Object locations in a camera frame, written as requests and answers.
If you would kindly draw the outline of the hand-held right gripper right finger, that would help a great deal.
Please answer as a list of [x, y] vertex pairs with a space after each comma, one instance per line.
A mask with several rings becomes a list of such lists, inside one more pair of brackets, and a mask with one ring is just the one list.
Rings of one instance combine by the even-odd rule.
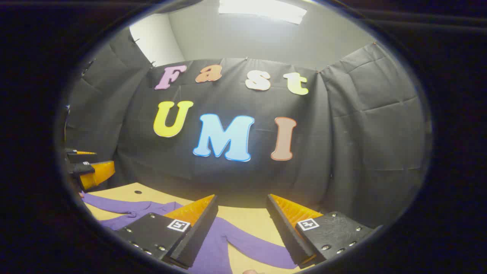
[[286, 198], [269, 194], [266, 208], [299, 268], [331, 262], [375, 233], [343, 213], [319, 213]]

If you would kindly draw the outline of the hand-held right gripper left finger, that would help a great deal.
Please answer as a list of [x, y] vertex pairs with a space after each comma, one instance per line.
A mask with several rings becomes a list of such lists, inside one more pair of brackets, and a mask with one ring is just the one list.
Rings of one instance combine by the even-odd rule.
[[217, 213], [217, 196], [210, 195], [163, 215], [148, 212], [115, 234], [158, 261], [188, 269]]

